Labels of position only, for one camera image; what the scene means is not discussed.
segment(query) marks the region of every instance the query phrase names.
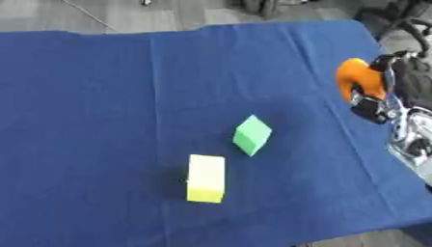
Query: floor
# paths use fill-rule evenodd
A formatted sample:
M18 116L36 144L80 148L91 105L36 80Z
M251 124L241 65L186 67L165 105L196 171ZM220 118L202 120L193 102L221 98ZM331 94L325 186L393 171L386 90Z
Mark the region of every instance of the floor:
M68 30L134 33L190 30L210 24L350 18L361 5L384 6L386 0L321 0L284 6L263 19L242 10L241 0L0 0L0 31ZM426 13L432 19L432 13ZM378 22L371 27L379 26ZM383 41L389 51L418 46L401 32ZM346 236L302 247L421 247L399 230Z

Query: blue tablecloth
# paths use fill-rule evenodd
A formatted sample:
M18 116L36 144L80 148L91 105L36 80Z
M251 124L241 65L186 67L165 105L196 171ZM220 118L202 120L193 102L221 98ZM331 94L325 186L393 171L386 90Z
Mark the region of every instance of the blue tablecloth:
M379 53L355 21L0 34L0 245L282 247L432 220L334 82ZM274 130L254 157L230 142L250 114ZM184 200L191 153L226 158L222 204Z

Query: cube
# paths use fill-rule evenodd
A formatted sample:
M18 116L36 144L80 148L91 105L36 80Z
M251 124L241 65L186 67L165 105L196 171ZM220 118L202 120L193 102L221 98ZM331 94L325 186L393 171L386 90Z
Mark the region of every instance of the cube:
M190 155L187 201L219 204L225 193L225 158Z
M249 156L254 156L267 142L272 129L255 115L235 129L233 143Z

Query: chair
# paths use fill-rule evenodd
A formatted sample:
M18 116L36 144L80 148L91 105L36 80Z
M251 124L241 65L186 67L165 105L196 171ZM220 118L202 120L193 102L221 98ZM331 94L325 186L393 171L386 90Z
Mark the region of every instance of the chair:
M386 19L390 25L376 35L376 40L380 41L390 31L402 29L419 42L421 46L419 56L424 58L430 49L425 36L430 34L432 22L420 19L419 16L429 8L432 0L406 0L405 8L401 7L401 2L403 1L391 2L385 9L362 8L354 18L362 20L365 14L372 14ZM425 26L425 29L420 31L415 25Z

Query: cable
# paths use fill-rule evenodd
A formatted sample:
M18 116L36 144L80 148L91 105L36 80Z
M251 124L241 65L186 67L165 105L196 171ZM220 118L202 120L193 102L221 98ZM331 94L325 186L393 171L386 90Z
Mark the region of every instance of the cable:
M68 0L60 0L60 1L62 1L62 2L65 3L65 4L68 4L68 5L72 6L73 8L75 8L75 9L77 9L78 11L82 12L82 13L85 14L86 16L92 18L92 19L95 20L96 22L102 24L103 26L105 26L105 27L108 28L109 30L118 33L118 31L117 31L116 29L110 27L107 23L103 22L102 20L100 20L99 18L97 18L96 16L94 16L93 14L91 14L89 11L87 11L87 10L84 9L83 7L78 6L78 5L74 4L74 3L71 3L71 2L69 2Z

